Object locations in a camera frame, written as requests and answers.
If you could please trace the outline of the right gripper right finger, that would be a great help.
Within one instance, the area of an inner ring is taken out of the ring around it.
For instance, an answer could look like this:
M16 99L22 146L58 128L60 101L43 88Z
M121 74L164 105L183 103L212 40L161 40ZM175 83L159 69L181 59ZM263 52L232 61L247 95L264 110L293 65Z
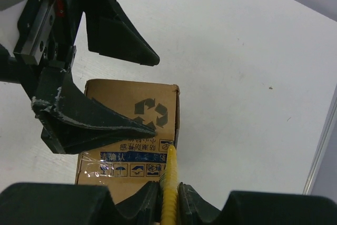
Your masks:
M182 224L336 224L336 203L320 196L232 191L219 210L181 183L179 206Z

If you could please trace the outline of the yellow utility knife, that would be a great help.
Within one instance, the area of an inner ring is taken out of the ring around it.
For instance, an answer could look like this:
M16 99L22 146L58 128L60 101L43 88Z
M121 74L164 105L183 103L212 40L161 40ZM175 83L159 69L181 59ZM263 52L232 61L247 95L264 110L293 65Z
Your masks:
M174 145L167 150L166 167L160 177L163 193L160 224L178 223L179 176L177 151Z

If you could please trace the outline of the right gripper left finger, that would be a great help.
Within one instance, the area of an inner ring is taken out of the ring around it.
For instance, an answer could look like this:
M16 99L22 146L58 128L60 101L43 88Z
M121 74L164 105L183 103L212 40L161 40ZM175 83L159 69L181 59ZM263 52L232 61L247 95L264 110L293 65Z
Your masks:
M159 183L116 204L107 187L15 183L1 192L1 224L155 224Z

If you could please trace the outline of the brown cardboard express box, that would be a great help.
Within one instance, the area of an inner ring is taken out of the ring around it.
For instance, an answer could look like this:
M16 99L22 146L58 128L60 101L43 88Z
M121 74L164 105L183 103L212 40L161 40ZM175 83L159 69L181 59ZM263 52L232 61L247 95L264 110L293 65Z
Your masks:
M107 108L149 127L154 136L124 129L115 143L79 154L75 184L108 187L115 203L158 181L167 151L177 146L180 88L176 84L92 79L85 94Z

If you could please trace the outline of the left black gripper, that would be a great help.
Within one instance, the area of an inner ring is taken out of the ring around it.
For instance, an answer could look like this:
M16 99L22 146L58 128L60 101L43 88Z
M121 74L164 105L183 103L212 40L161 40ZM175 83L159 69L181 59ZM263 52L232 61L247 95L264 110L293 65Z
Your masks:
M160 57L117 0L1 0L1 81L29 96L71 96L75 39L86 18L88 50L140 65Z

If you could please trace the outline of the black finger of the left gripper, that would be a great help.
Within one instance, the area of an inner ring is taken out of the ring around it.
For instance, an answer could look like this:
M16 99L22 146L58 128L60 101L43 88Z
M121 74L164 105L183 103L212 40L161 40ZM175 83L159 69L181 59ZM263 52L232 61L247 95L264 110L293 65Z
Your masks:
M32 109L43 125L42 140L56 154L78 154L126 139L155 136L155 130L82 93L71 73L42 70Z

